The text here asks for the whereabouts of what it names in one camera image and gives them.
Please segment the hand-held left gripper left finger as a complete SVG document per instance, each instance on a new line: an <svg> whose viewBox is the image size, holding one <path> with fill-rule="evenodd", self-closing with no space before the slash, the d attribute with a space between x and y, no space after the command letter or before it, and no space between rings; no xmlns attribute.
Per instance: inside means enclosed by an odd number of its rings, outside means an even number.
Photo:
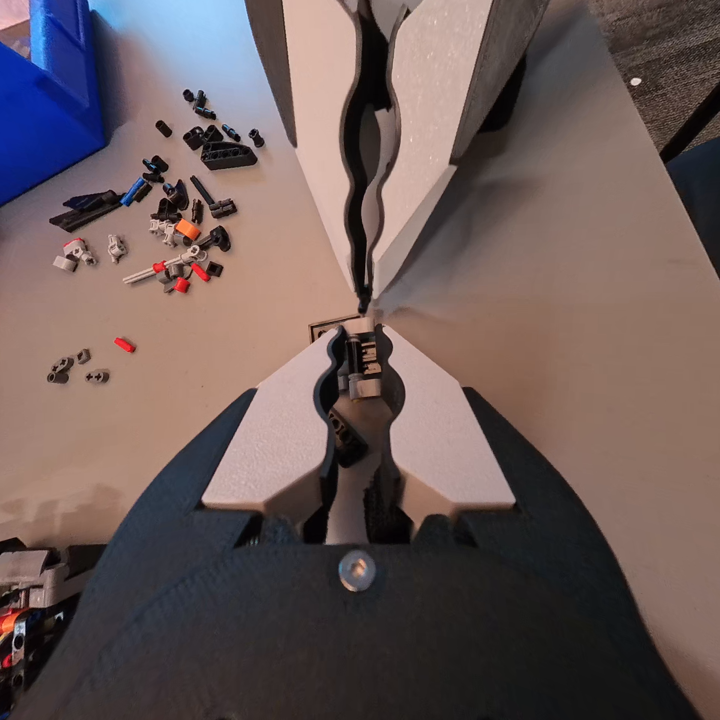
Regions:
<svg viewBox="0 0 720 720"><path fill-rule="evenodd" d="M338 487L329 411L346 331L327 332L260 382L202 496L209 509L281 516L324 543Z"/></svg>

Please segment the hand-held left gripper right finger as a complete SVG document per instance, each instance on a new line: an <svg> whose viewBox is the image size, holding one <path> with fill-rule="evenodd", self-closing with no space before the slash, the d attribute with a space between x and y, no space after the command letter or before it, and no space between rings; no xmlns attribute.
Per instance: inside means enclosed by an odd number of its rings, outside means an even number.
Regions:
<svg viewBox="0 0 720 720"><path fill-rule="evenodd" d="M418 531L430 516L510 510L510 488L459 381L388 325L376 327L390 507Z"/></svg>

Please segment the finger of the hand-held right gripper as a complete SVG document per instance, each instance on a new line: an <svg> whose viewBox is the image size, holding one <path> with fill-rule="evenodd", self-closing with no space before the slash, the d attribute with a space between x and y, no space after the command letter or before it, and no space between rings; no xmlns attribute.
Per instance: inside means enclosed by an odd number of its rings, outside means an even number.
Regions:
<svg viewBox="0 0 720 720"><path fill-rule="evenodd" d="M370 294L359 152L369 1L283 1L295 152L348 285Z"/></svg>
<svg viewBox="0 0 720 720"><path fill-rule="evenodd" d="M490 8L490 1L422 1L397 29L390 83L399 146L381 188L374 297L400 271L455 173L452 150Z"/></svg>

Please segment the black triangular lego beam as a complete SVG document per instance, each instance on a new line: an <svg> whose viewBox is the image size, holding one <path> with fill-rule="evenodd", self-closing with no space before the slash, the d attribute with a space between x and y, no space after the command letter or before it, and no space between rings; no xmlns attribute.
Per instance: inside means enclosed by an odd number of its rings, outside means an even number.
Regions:
<svg viewBox="0 0 720 720"><path fill-rule="evenodd" d="M238 142L213 141L202 147L201 162L211 171L252 167L257 164L255 152Z"/></svg>

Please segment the yellow axle lego assembly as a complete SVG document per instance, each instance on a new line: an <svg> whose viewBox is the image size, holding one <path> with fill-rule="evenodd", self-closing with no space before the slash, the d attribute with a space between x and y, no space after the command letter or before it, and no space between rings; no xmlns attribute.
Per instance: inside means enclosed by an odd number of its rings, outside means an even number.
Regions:
<svg viewBox="0 0 720 720"><path fill-rule="evenodd" d="M344 362L337 371L337 385L341 395L349 396L348 376L350 374L382 377L383 380L383 369L378 356L373 318L361 316L347 319L343 323L343 328L346 331L346 346Z"/></svg>

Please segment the pile of lego pieces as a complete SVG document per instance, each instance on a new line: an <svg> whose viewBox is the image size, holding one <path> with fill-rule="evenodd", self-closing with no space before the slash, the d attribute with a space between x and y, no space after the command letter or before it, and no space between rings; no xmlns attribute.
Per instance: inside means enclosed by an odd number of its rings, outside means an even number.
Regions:
<svg viewBox="0 0 720 720"><path fill-rule="evenodd" d="M182 141L188 149L199 153L200 161L203 145L208 142L241 143L254 152L265 146L265 140L256 128L249 132L251 143L249 146L243 143L241 134L233 127L226 123L217 126L215 124L218 119L217 113L209 106L207 94L202 89L193 92L187 88L183 91L183 97L196 116L210 121L205 126L191 127L182 136ZM144 271L126 276L122 280L123 283L132 285L153 278L162 284L165 293L184 294L189 290L193 276L203 282L209 282L211 278L221 276L223 265L209 260L208 251L217 248L223 253L229 252L232 244L228 231L219 225L202 236L200 226L205 210L209 212L214 221L223 220L236 214L238 208L235 201L214 198L204 183L195 175L189 177L189 182L194 187L197 197L190 198L183 179L178 179L176 183L167 182L169 164L160 156L144 158L142 164L146 171L131 185L129 190L115 192L109 189L104 192L72 196L63 204L66 210L51 217L49 223L73 234L115 210L129 208L134 203L140 203L154 187L158 187L162 191L162 196L157 210L150 214L148 231L149 234L160 239L165 247L172 250L179 248L179 254L173 258L159 261Z"/></svg>

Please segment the black curved lego beam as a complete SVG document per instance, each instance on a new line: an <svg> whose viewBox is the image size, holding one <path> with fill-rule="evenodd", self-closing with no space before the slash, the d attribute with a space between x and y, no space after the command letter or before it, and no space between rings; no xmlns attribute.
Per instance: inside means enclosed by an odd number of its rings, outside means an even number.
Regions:
<svg viewBox="0 0 720 720"><path fill-rule="evenodd" d="M336 410L328 413L335 434L337 463L348 469L368 454L369 446L356 429Z"/></svg>

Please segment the partly built lego car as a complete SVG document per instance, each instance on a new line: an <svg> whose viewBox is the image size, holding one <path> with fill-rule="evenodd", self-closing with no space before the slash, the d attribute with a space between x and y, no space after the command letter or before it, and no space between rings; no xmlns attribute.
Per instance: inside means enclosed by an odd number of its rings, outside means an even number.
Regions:
<svg viewBox="0 0 720 720"><path fill-rule="evenodd" d="M105 544L57 549L1 540L1 718L32 686L77 612Z"/></svg>

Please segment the black mesh chair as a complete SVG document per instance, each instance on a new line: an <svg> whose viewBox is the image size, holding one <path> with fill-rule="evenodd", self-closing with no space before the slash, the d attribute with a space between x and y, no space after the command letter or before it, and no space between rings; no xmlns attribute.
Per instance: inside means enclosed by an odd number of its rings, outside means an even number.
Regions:
<svg viewBox="0 0 720 720"><path fill-rule="evenodd" d="M666 165L685 151L718 114L719 83L712 88L661 150L660 159L663 164Z"/></svg>

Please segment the blue plastic bin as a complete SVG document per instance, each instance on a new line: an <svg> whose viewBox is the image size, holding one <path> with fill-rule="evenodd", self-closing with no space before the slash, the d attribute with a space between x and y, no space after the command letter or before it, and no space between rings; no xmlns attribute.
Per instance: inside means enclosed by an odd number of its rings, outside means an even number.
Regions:
<svg viewBox="0 0 720 720"><path fill-rule="evenodd" d="M1 44L1 204L103 149L87 1L30 1L30 59Z"/></svg>

